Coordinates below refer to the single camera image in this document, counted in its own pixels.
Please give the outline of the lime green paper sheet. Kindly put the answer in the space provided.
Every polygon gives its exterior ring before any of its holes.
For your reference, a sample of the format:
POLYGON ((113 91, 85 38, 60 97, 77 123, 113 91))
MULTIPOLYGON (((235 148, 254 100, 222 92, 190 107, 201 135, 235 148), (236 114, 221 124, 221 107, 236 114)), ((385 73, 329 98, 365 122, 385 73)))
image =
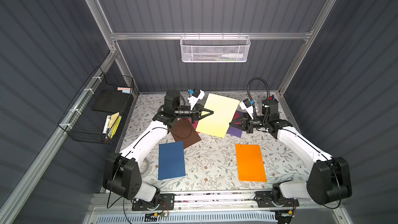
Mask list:
POLYGON ((224 138, 238 105, 239 100, 217 94, 209 94, 204 107, 214 113, 199 120, 196 131, 224 138))

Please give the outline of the orange paper sheet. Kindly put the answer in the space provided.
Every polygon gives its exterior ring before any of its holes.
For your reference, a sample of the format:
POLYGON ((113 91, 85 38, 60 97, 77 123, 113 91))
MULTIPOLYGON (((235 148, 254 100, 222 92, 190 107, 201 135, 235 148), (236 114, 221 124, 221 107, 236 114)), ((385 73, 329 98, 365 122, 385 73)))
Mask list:
POLYGON ((238 179, 240 181, 267 182, 259 145, 236 144, 238 179))

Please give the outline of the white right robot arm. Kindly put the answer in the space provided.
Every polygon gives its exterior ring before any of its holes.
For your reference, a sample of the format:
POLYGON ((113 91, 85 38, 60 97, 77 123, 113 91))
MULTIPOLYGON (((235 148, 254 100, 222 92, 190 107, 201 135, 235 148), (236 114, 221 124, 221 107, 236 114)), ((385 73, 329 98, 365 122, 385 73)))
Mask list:
POLYGON ((310 170, 306 181, 283 181, 273 185, 268 195, 256 195, 255 200, 271 201, 276 207, 290 203, 296 207, 296 199, 308 199, 326 208, 335 202, 339 208, 343 199, 352 195, 349 164, 342 157, 334 157, 306 139, 288 120, 277 113, 277 100, 271 98, 266 88, 266 98, 261 102, 262 115, 257 115, 256 102, 249 94, 239 104, 245 113, 229 125, 246 133, 268 133, 289 147, 310 170))

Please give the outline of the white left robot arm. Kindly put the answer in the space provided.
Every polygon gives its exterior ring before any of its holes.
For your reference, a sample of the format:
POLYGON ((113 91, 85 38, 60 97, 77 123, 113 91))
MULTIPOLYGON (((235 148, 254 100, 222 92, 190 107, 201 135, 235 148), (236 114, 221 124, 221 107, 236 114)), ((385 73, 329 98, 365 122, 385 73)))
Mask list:
POLYGON ((149 127, 127 148, 119 153, 112 152, 105 162, 103 188, 127 200, 138 199, 148 203, 160 200, 160 190, 142 181, 140 165, 149 152, 163 139, 179 119, 199 121, 212 115, 198 101, 205 92, 199 89, 189 90, 188 105, 181 105, 183 100, 178 90, 166 92, 164 104, 153 116, 149 127))

